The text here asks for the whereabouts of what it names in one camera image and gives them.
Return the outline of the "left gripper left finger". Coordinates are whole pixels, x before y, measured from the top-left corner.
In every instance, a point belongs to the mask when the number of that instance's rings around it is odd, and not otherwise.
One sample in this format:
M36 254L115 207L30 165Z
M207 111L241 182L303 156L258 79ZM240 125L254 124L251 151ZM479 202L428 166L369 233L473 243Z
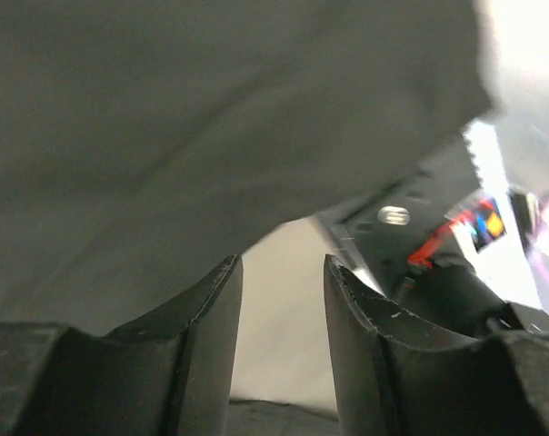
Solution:
M243 264L96 337L52 340L17 435L221 435L242 302Z

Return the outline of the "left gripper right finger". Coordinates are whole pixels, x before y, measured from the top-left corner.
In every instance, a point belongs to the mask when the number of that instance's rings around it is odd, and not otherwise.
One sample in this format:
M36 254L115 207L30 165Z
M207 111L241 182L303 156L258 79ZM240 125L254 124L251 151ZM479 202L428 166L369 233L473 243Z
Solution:
M549 435L549 333L476 339L433 324L324 260L344 435Z

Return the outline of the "black button shirt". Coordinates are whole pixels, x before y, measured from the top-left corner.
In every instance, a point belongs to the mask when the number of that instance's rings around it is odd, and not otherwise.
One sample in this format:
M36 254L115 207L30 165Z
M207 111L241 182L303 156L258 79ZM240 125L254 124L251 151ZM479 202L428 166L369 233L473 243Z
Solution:
M102 334L489 109L470 1L0 1L0 321Z

